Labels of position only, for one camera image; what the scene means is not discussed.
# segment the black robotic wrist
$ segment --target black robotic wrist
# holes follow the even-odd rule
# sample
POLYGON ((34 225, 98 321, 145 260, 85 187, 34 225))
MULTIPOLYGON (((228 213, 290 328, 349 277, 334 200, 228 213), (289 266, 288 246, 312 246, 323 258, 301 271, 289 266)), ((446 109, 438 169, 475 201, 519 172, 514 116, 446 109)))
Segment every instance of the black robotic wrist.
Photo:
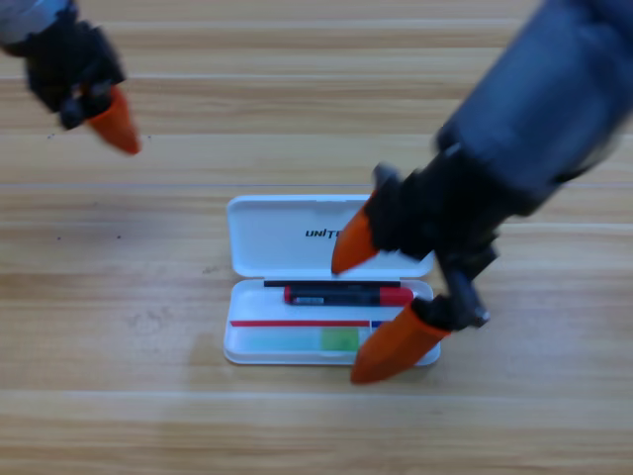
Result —
POLYGON ((30 90, 68 130, 107 110, 110 87, 125 80, 105 35, 78 16, 69 1, 48 28, 4 47, 25 60, 30 90))

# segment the wood grain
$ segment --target wood grain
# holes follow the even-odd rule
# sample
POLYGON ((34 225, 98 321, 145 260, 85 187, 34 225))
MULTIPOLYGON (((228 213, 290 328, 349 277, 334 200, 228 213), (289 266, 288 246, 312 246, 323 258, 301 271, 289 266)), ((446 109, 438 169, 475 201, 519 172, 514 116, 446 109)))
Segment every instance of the wood grain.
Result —
MULTIPOLYGON (((370 186, 379 162, 408 175, 434 156, 433 135, 143 136, 134 157, 88 135, 0 136, 0 184, 370 186)), ((633 182, 633 136, 574 186, 633 182)))
POLYGON ((227 202, 423 166, 537 3, 82 0, 130 74, 132 158, 62 133, 1 61, 0 474, 633 472, 630 128, 502 227, 493 319, 432 367, 353 387, 223 355, 227 202))

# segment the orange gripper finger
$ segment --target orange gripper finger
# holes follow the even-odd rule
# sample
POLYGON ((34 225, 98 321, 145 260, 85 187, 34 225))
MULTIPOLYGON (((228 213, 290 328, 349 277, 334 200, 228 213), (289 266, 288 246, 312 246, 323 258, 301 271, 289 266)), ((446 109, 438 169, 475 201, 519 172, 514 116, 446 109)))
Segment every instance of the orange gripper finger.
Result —
POLYGON ((130 117, 128 100, 117 86, 112 87, 110 108, 87 122, 106 143, 132 155, 140 152, 140 143, 136 127, 130 117))
POLYGON ((427 325, 408 304, 392 321, 381 324, 358 350, 353 384, 382 381, 414 367, 450 332, 427 325))
POLYGON ((372 243, 372 231, 365 214, 365 205, 363 205, 336 239, 332 253, 331 272, 332 274, 345 272, 374 257, 378 251, 379 249, 372 243))

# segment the red marker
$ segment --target red marker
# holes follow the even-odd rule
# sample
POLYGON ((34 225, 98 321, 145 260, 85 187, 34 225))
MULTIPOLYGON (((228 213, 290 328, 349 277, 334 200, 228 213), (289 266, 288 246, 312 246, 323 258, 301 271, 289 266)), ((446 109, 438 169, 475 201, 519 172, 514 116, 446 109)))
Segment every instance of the red marker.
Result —
POLYGON ((405 287, 287 286, 284 301, 291 305, 404 307, 413 300, 405 287))

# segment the case lid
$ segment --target case lid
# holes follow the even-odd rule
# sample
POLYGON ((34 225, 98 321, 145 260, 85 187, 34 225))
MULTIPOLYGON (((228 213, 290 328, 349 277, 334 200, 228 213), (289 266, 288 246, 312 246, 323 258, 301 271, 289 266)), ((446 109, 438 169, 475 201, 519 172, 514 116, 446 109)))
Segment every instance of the case lid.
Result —
MULTIPOLYGON (((369 195, 252 195, 227 205, 232 266, 244 277, 332 279, 336 233, 369 195)), ((380 253, 345 272, 345 280, 421 277, 433 265, 399 252, 380 253)))

